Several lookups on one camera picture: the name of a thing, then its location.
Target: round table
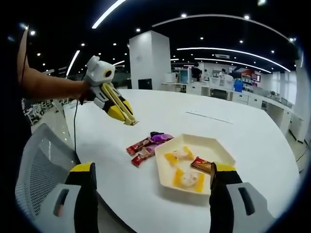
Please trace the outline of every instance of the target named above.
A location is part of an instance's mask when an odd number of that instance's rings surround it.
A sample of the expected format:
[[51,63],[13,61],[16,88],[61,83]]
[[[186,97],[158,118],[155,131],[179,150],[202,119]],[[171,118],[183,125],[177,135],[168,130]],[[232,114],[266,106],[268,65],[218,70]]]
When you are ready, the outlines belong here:
[[[134,231],[206,233],[210,228],[208,198],[196,199],[162,188],[156,158],[148,159],[140,168],[131,164],[125,149],[152,131],[216,138],[236,160],[241,179],[267,199],[274,217],[288,207],[299,185],[298,168],[284,135],[263,110],[184,93],[120,92],[132,105],[139,123],[126,126],[94,103],[79,106],[77,154],[82,163],[95,162],[98,193]],[[65,108],[72,138],[74,111]]]

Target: black ceiling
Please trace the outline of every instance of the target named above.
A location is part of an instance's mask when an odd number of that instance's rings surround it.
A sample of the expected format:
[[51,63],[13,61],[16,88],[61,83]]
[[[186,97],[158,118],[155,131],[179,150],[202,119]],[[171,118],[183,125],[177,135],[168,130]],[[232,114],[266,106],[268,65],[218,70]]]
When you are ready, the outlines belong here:
[[153,24],[180,17],[182,13],[227,14],[244,16],[266,24],[287,37],[297,37],[293,5],[284,1],[267,0],[258,6],[257,0],[127,0],[97,28],[93,23],[116,0],[81,0],[36,2],[31,10],[21,14],[20,22],[29,23],[35,36],[29,36],[28,60],[30,66],[45,71],[68,67],[74,53],[81,50],[70,74],[75,74],[89,58],[101,53],[101,59],[110,63],[125,60],[129,68],[128,41],[137,35],[154,30],[170,38],[171,55],[193,62],[194,57],[213,58],[212,54],[228,54],[236,61],[273,71],[283,70],[272,63],[237,53],[212,50],[176,51],[184,47],[217,47],[242,50],[266,57],[294,70],[297,49],[285,38],[244,20],[223,17],[200,17],[179,20],[152,28]]

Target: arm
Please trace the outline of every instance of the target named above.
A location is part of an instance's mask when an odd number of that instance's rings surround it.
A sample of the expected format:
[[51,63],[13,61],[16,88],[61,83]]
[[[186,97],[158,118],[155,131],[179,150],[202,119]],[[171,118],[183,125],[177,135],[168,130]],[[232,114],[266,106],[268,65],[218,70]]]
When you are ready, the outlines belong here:
[[18,81],[23,85],[26,93],[34,99],[78,99],[83,92],[88,90],[89,85],[84,81],[72,81],[64,78],[51,77],[29,67],[26,57],[24,76],[22,73],[26,54],[28,30],[25,30],[22,37],[19,52],[17,55]]

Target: food tray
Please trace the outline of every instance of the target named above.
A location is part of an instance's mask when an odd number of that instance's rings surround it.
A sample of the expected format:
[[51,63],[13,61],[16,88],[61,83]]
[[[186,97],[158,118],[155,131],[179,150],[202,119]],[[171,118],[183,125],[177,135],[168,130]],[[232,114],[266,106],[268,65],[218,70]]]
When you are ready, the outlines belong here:
[[200,158],[210,162],[220,162],[229,165],[235,164],[235,160],[232,158],[232,156],[215,138],[181,134],[178,137],[175,137],[174,139],[155,148],[156,163],[161,185],[184,192],[200,195],[210,195],[210,175],[203,172],[202,173],[205,174],[205,180],[202,193],[173,186],[173,178],[177,167],[184,171],[189,169],[198,171],[190,167],[190,164],[193,161],[180,161],[175,167],[172,167],[169,161],[167,161],[167,159],[164,157],[166,153],[173,152],[175,150],[183,150],[184,146],[189,147],[193,153],[194,159],[199,156]]

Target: floor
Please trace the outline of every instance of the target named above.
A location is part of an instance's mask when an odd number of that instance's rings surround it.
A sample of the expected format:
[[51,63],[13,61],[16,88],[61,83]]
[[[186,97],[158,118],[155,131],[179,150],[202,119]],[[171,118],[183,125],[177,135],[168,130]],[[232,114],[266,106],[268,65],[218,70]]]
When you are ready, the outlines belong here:
[[[59,138],[61,138],[67,145],[73,148],[73,143],[68,132],[65,117],[62,114],[62,109],[59,111],[53,107],[48,110],[43,115],[42,119],[34,126],[32,126],[32,132],[35,131],[42,123],[46,123]],[[298,169],[301,172],[308,164],[310,150],[305,142],[303,144],[296,142],[294,137],[289,132],[286,134],[286,139],[292,148],[295,159],[297,160]],[[104,204],[100,205],[98,211],[98,219],[100,219],[100,221],[98,221],[98,226],[100,232],[129,232],[129,230],[122,227],[120,223],[111,217],[111,214],[104,206]]]

